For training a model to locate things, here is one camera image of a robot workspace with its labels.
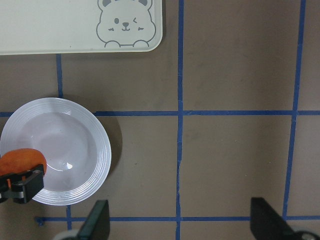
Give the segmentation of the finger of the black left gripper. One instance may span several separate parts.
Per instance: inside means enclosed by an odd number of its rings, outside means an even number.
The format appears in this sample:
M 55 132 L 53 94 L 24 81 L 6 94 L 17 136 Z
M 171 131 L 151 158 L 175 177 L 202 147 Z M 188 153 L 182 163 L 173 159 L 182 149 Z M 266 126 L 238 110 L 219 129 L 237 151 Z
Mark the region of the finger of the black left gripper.
M 12 199 L 14 203 L 26 204 L 44 188 L 45 170 L 42 164 L 20 172 L 0 176 L 0 203 Z

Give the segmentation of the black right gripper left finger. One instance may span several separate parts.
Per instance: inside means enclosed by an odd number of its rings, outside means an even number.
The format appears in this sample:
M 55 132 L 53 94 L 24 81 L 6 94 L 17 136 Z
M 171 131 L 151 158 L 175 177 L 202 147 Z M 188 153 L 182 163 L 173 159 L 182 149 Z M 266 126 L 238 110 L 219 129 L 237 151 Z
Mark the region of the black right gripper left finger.
M 78 240 L 107 240 L 110 235 L 108 200 L 98 200 L 77 233 Z

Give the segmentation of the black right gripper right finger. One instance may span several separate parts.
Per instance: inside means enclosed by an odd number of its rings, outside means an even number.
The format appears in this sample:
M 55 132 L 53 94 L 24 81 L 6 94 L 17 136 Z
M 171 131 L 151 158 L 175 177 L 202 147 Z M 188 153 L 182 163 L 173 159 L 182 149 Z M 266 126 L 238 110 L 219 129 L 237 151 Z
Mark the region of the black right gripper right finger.
M 250 200 L 250 230 L 256 240 L 296 240 L 295 232 L 262 197 Z

